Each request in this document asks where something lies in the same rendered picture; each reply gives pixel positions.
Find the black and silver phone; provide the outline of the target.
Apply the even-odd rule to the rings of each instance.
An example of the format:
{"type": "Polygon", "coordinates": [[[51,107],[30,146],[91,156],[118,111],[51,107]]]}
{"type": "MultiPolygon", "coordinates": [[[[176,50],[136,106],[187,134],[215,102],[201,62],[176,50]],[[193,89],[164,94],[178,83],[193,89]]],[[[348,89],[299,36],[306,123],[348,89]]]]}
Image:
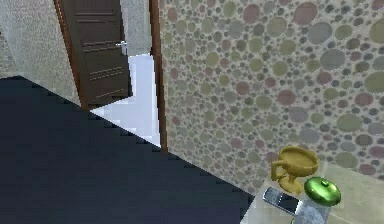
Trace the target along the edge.
{"type": "Polygon", "coordinates": [[[263,193],[263,200],[276,208],[279,208],[286,213],[295,216],[299,200],[273,187],[268,187],[263,193]]]}

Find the green apple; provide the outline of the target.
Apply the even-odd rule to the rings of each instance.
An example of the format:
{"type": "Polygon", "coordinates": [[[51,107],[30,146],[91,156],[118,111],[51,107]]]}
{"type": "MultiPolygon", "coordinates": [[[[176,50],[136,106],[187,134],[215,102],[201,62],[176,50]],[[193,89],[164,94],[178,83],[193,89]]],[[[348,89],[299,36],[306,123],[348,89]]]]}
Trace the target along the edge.
{"type": "Polygon", "coordinates": [[[332,182],[322,177],[309,178],[304,183],[306,195],[314,202],[332,207],[341,202],[341,192],[332,182]]]}

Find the clear glass jar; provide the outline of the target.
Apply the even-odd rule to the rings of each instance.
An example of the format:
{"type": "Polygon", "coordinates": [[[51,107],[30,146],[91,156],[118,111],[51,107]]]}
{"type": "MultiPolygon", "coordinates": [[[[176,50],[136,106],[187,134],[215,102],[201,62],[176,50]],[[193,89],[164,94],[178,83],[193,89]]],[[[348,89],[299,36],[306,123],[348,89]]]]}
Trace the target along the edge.
{"type": "Polygon", "coordinates": [[[298,211],[290,224],[327,224],[330,207],[320,205],[312,200],[299,202],[298,211]]]}

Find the dark brown room door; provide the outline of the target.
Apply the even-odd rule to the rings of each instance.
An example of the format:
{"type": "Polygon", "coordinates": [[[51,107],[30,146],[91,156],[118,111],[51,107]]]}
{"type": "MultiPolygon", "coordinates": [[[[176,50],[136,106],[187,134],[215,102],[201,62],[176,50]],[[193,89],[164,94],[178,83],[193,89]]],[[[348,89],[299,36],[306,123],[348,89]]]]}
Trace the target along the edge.
{"type": "Polygon", "coordinates": [[[120,0],[53,0],[81,108],[133,95],[120,0]]]}

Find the yellow footed cup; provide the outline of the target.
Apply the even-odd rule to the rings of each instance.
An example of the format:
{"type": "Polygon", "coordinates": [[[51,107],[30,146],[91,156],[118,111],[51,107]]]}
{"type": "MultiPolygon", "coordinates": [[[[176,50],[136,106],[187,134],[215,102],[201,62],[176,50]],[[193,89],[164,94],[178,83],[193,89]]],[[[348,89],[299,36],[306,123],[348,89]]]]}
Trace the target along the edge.
{"type": "Polygon", "coordinates": [[[303,184],[298,177],[307,177],[318,170],[318,158],[314,151],[297,146],[287,146],[280,150],[278,159],[271,163],[271,180],[289,193],[300,194],[303,184]]]}

